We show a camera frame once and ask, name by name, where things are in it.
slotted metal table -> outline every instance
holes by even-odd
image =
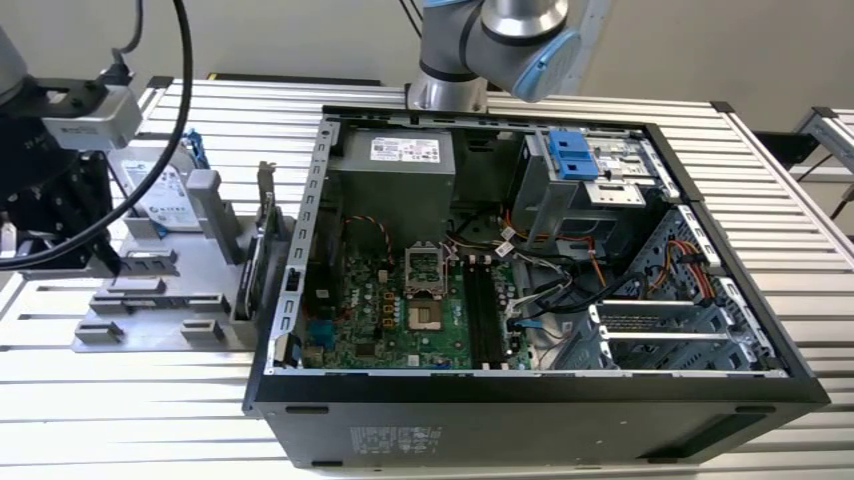
[[[180,91],[180,81],[145,91],[141,132],[170,131]],[[193,93],[189,123],[221,173],[222,198],[245,213],[257,207],[261,160],[276,164],[276,196],[296,213],[323,104],[403,105],[403,90],[385,87],[197,81]],[[100,281],[14,277],[0,298],[0,465],[9,469],[0,476],[854,478],[854,247],[738,116],[710,103],[552,97],[524,104],[501,94],[489,109],[660,126],[832,405],[700,466],[299,471],[264,421],[240,412],[250,353],[74,354],[73,329]]]

cable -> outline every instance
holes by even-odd
[[[834,209],[832,213],[830,214],[830,219],[835,220],[836,217],[839,216],[839,214],[842,213],[842,210],[844,210],[844,206],[848,204],[847,200],[842,200],[839,202],[839,205],[836,205],[836,208]]]
[[[124,215],[125,212],[130,210],[130,208],[133,208],[133,205],[136,205],[136,203],[141,200],[142,196],[148,192],[148,189],[160,178],[160,174],[169,164],[169,161],[172,160],[172,154],[174,153],[177,144],[181,141],[184,127],[186,126],[186,117],[189,115],[193,67],[192,38],[189,32],[189,21],[186,19],[186,9],[184,8],[182,0],[172,0],[172,3],[174,4],[174,14],[177,16],[177,25],[181,37],[181,54],[184,57],[181,74],[184,76],[184,83],[181,88],[181,101],[177,109],[177,120],[174,121],[174,127],[172,130],[172,134],[169,135],[169,141],[166,142],[165,148],[162,149],[160,158],[157,159],[150,172],[148,172],[148,175],[136,187],[136,190],[133,190],[124,202],[121,202],[121,204],[106,215],[104,215],[104,218],[89,225],[85,230],[82,230],[73,237],[60,243],[56,247],[25,257],[0,260],[0,270],[18,270],[21,268],[32,267],[44,262],[48,262],[70,252],[74,248],[80,247],[94,237],[101,235],[104,229],[109,226],[109,224],[118,220],[121,218],[121,215]]]
[[[516,233],[516,235],[523,239],[527,240],[528,235],[525,232],[520,232],[516,230],[516,228],[512,226],[512,222],[509,220],[509,209],[504,209],[504,214],[501,217],[504,223],[507,224],[507,226],[513,230],[513,232]],[[587,242],[587,251],[589,253],[589,262],[592,263],[592,268],[593,271],[596,272],[596,277],[599,278],[599,284],[601,285],[601,288],[604,288],[605,286],[605,281],[604,281],[604,275],[601,275],[601,269],[599,268],[599,262],[596,261],[596,243],[595,240],[592,239],[592,237],[567,237],[564,235],[557,235],[557,240],[565,240],[569,242]],[[527,252],[525,254],[528,254],[529,256],[539,256],[540,258],[551,258],[551,256],[545,256],[545,255],[535,255],[531,252]],[[567,257],[565,255],[557,255],[553,258],[571,258]]]
[[[417,29],[417,25],[415,23],[415,19],[412,18],[412,14],[409,13],[409,9],[405,8],[405,3],[403,3],[403,0],[397,0],[397,3],[400,4],[400,8],[403,8],[403,13],[405,13],[405,17],[409,19],[409,25],[412,25],[412,30],[415,30],[415,35],[417,35],[417,38],[421,38],[421,31]]]
[[[344,225],[347,225],[353,220],[360,220],[363,222],[371,222],[373,225],[376,225],[376,228],[379,228],[379,231],[381,232],[383,238],[385,240],[385,256],[387,256],[387,260],[388,260],[388,265],[393,265],[395,264],[395,259],[391,256],[391,237],[388,235],[388,230],[385,229],[385,226],[373,217],[368,217],[367,215],[356,215],[356,216],[348,217],[344,220]]]
[[[810,167],[810,169],[808,169],[806,172],[803,172],[803,175],[800,175],[800,176],[798,177],[798,180],[796,180],[796,181],[798,181],[798,182],[800,182],[800,180],[803,180],[803,179],[806,178],[806,176],[807,176],[810,173],[812,173],[812,170],[815,170],[818,167],[820,167],[820,166],[822,166],[822,164],[823,164],[827,160],[830,160],[830,157],[832,157],[832,153],[831,153],[831,154],[828,154],[824,158],[822,158],[818,162],[815,162],[815,165],[812,165],[812,166]]]
[[[412,4],[412,10],[415,10],[415,15],[417,15],[417,19],[423,22],[424,16],[421,15],[421,12],[417,9],[417,6],[415,5],[415,0],[409,0],[409,3]]]
[[[699,255],[700,251],[691,242],[685,242],[684,240],[676,240],[679,244],[688,249],[688,251],[694,252],[694,255]],[[694,280],[696,281],[696,286],[700,288],[700,291],[704,290],[704,297],[714,298],[715,297],[715,289],[711,285],[711,280],[708,279],[708,275],[702,271],[698,264],[688,264],[688,269],[692,270]]]
[[[552,305],[547,308],[543,308],[533,315],[528,316],[528,319],[540,317],[547,313],[565,314],[565,313],[581,312],[587,309],[589,305],[596,303],[599,300],[603,300],[607,297],[609,297],[613,294],[613,292],[616,292],[616,290],[619,290],[620,287],[632,280],[640,282],[640,292],[644,293],[648,287],[645,274],[643,272],[625,273],[621,277],[619,277],[613,281],[611,285],[608,285],[605,288],[603,288],[600,291],[597,291],[593,295],[591,295],[588,298],[585,298],[580,302],[572,305]]]
[[[124,65],[124,55],[136,50],[136,47],[138,47],[138,43],[142,40],[144,17],[145,9],[142,7],[142,0],[136,0],[136,23],[133,24],[133,36],[124,47],[112,49],[113,62],[118,65]]]

power cable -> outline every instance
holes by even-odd
[[[172,3],[174,4],[174,14],[177,16],[177,26],[181,37],[181,73],[184,80],[181,86],[181,100],[177,109],[177,120],[174,121],[174,128],[172,130],[172,134],[169,135],[169,140],[165,148],[162,149],[162,153],[160,154],[160,158],[157,159],[150,172],[148,172],[148,175],[136,187],[136,190],[133,190],[124,202],[121,202],[121,204],[104,216],[104,218],[89,225],[80,233],[77,233],[73,237],[60,243],[56,247],[24,257],[0,260],[0,270],[20,270],[22,268],[33,267],[41,263],[49,262],[50,260],[70,252],[74,248],[84,245],[86,242],[92,241],[92,239],[94,239],[94,237],[97,237],[102,233],[109,224],[118,220],[121,218],[121,215],[124,215],[125,212],[130,210],[130,208],[133,208],[133,205],[136,205],[136,203],[141,200],[142,196],[148,192],[148,189],[157,181],[157,178],[160,178],[160,174],[169,164],[169,161],[172,160],[174,149],[177,148],[177,145],[181,141],[181,136],[184,134],[186,117],[189,116],[193,68],[192,38],[189,32],[189,20],[186,18],[186,9],[184,8],[182,0],[172,0]]]
[[[839,205],[836,205],[836,208],[832,210],[832,213],[830,214],[830,219],[835,220],[836,217],[839,216],[839,214],[842,213],[842,210],[844,210],[844,206],[848,204],[847,200],[842,200],[839,202]]]
[[[405,3],[403,3],[403,0],[397,0],[397,3],[400,4],[400,8],[403,8],[403,13],[405,13],[405,18],[409,19],[409,25],[412,25],[412,30],[415,30],[415,35],[417,35],[417,38],[421,38],[421,31],[417,29],[417,24],[415,23],[415,19],[412,18],[412,13],[409,13],[409,9],[405,7]]]
[[[806,178],[806,176],[807,176],[810,173],[812,173],[812,170],[815,170],[818,167],[820,167],[820,166],[822,166],[822,164],[823,164],[827,160],[830,160],[830,157],[832,157],[832,153],[831,153],[831,154],[828,154],[824,158],[822,158],[818,162],[815,162],[815,165],[812,165],[812,166],[810,167],[810,169],[808,169],[806,172],[803,172],[803,175],[800,175],[800,176],[798,177],[798,180],[796,180],[796,181],[798,181],[798,183],[800,182],[800,180],[803,180],[803,179]]]
[[[130,37],[130,41],[121,48],[112,49],[112,58],[113,62],[124,65],[124,55],[133,52],[136,47],[138,47],[140,41],[142,40],[142,23],[145,20],[145,9],[142,6],[142,0],[136,0],[136,22],[133,24],[133,36]]]
[[[409,3],[412,4],[412,10],[415,10],[415,15],[417,15],[417,19],[423,23],[424,22],[424,16],[421,15],[420,10],[417,9],[417,5],[415,5],[415,0],[409,0]]]

black cable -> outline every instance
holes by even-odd
[[[133,24],[133,36],[130,37],[130,41],[124,47],[112,49],[113,62],[120,65],[124,65],[124,55],[136,50],[136,47],[138,47],[140,41],[142,40],[144,17],[145,9],[142,7],[142,0],[136,0],[136,22]]]
[[[174,14],[177,16],[177,26],[181,37],[181,54],[182,54],[182,88],[181,88],[181,101],[177,109],[177,120],[174,121],[174,128],[169,135],[169,141],[162,149],[160,158],[154,163],[150,172],[140,182],[136,190],[130,193],[128,198],[121,204],[101,218],[97,222],[86,227],[77,235],[70,237],[56,247],[44,250],[38,253],[28,255],[25,257],[16,257],[5,260],[0,260],[0,270],[17,270],[21,268],[32,267],[40,263],[48,262],[61,255],[70,252],[74,248],[92,241],[98,235],[101,235],[104,229],[112,222],[121,218],[121,215],[133,208],[133,205],[141,200],[142,196],[148,192],[148,189],[157,181],[162,170],[165,169],[169,161],[172,160],[172,154],[181,141],[184,134],[184,127],[186,126],[186,117],[189,115],[189,102],[192,100],[192,38],[189,33],[189,20],[186,19],[186,9],[184,8],[182,0],[172,0],[174,4]]]
[[[822,166],[822,164],[823,164],[827,160],[830,160],[830,157],[832,157],[832,153],[831,153],[831,154],[828,154],[824,158],[822,158],[818,162],[815,162],[815,165],[812,165],[812,166],[810,167],[810,169],[808,169],[806,172],[803,172],[803,175],[800,175],[800,176],[798,177],[798,180],[796,180],[796,181],[798,181],[798,182],[800,182],[800,180],[803,180],[803,179],[806,178],[806,176],[807,176],[810,173],[812,173],[812,170],[815,170],[818,167],[820,167],[820,166]]]
[[[421,31],[417,29],[417,25],[415,24],[415,19],[412,18],[409,9],[405,8],[405,3],[403,3],[403,0],[397,0],[397,3],[400,4],[400,8],[403,8],[403,13],[405,13],[405,17],[409,19],[409,25],[412,25],[412,30],[415,30],[415,35],[417,35],[417,38],[421,38]]]
[[[415,10],[415,15],[417,15],[417,19],[423,22],[424,16],[421,15],[420,10],[417,9],[417,5],[415,5],[415,0],[409,0],[409,3],[412,4],[412,10]]]
[[[835,220],[836,217],[839,216],[839,214],[842,213],[842,210],[844,210],[844,206],[848,204],[847,200],[842,200],[839,202],[839,205],[836,205],[836,208],[834,209],[832,213],[830,214],[830,219]]]
[[[620,287],[628,283],[631,280],[636,280],[640,282],[640,292],[644,294],[647,291],[648,280],[645,278],[645,274],[641,272],[631,272],[619,277],[611,285],[599,290],[593,295],[587,297],[577,303],[572,305],[552,305],[547,308],[543,308],[533,315],[528,316],[528,319],[543,316],[547,313],[565,314],[565,313],[577,313],[587,309],[589,305],[592,305],[599,300],[604,300],[609,297]]]

side panel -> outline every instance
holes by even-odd
[[[258,407],[297,467],[615,465],[680,451],[679,463],[698,463],[808,408],[779,405],[771,414],[771,406],[736,409],[726,402]]]

